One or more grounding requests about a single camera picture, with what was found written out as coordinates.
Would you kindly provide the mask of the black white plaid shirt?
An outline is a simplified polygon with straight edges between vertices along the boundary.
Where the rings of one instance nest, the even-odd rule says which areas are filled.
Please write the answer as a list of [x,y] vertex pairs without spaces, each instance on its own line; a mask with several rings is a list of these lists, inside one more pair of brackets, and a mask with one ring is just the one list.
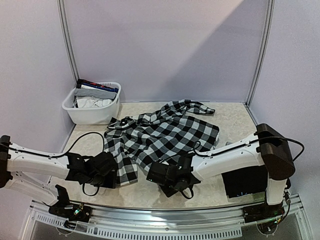
[[104,133],[104,150],[117,163],[116,186],[138,181],[138,169],[148,172],[151,164],[191,152],[213,150],[219,127],[191,114],[215,114],[215,109],[192,100],[170,101],[161,109],[121,120],[112,119]]

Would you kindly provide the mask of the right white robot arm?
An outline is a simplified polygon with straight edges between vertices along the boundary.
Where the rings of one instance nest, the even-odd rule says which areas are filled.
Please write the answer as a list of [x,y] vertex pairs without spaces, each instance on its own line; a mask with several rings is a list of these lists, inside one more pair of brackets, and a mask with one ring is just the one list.
[[269,218],[283,201],[287,180],[295,173],[290,150],[291,139],[282,136],[266,123],[256,126],[248,137],[218,149],[199,152],[195,149],[168,160],[153,162],[146,179],[162,187],[167,197],[201,181],[249,167],[264,166],[267,171],[265,202],[259,206],[262,218]]

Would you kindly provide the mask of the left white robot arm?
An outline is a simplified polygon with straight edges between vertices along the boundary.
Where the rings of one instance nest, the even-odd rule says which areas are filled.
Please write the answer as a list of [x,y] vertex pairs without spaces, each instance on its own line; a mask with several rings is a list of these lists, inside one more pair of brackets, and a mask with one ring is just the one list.
[[0,186],[21,192],[53,206],[63,216],[74,213],[67,190],[29,176],[29,173],[53,176],[82,186],[114,189],[117,163],[110,152],[96,156],[67,151],[62,154],[35,151],[11,142],[8,135],[0,138]]

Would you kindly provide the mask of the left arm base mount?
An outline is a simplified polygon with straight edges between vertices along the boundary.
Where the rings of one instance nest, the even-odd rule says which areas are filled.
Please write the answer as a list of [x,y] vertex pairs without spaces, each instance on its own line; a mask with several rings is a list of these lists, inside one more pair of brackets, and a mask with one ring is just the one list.
[[91,217],[92,208],[84,203],[71,203],[66,188],[56,185],[57,202],[51,205],[48,212],[51,215],[66,218],[71,222],[88,223]]

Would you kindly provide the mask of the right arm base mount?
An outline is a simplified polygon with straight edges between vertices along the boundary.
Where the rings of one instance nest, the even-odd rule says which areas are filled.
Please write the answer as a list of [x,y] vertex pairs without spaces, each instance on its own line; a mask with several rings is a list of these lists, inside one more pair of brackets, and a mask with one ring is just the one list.
[[271,219],[274,224],[278,225],[287,217],[291,207],[291,200],[286,201],[286,206],[287,210],[285,210],[283,203],[268,205],[264,202],[243,207],[241,210],[245,223]]

